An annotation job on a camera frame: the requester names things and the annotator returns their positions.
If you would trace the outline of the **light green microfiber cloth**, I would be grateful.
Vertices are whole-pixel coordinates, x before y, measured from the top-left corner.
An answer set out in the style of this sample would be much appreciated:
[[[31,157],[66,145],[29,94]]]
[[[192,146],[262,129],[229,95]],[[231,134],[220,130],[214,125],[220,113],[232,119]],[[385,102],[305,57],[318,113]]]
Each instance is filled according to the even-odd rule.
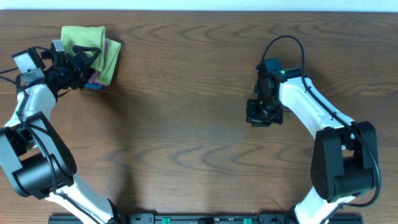
[[[75,56],[72,47],[74,45],[82,47],[97,47],[101,49],[100,55],[91,64],[91,68],[99,72],[104,67],[104,48],[105,48],[105,31],[104,26],[101,27],[80,27],[80,26],[64,26],[62,27],[61,40],[65,47],[65,52]]]

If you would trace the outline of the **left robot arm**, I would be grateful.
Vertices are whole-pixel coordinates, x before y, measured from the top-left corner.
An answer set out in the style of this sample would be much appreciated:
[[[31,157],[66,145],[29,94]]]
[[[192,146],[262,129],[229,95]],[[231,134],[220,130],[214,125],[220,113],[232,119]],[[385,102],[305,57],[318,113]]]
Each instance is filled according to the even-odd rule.
[[[101,54],[97,47],[72,50],[66,53],[55,40],[41,53],[31,47],[12,56],[20,71],[12,81],[17,105],[1,128],[1,168],[22,197],[54,202],[82,223],[125,223],[114,203],[80,178],[69,148],[50,124],[59,91],[84,88]]]

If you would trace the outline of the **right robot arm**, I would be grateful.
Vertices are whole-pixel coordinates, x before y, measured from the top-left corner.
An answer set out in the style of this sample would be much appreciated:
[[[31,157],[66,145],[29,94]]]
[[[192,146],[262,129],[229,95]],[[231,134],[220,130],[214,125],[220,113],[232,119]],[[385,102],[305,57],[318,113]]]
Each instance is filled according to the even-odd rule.
[[[246,121],[254,127],[282,124],[288,108],[314,138],[310,176],[313,187],[290,214],[267,214],[263,223],[355,223],[356,215],[338,215],[343,207],[368,207],[380,194],[376,130],[335,108],[300,68],[258,65]]]

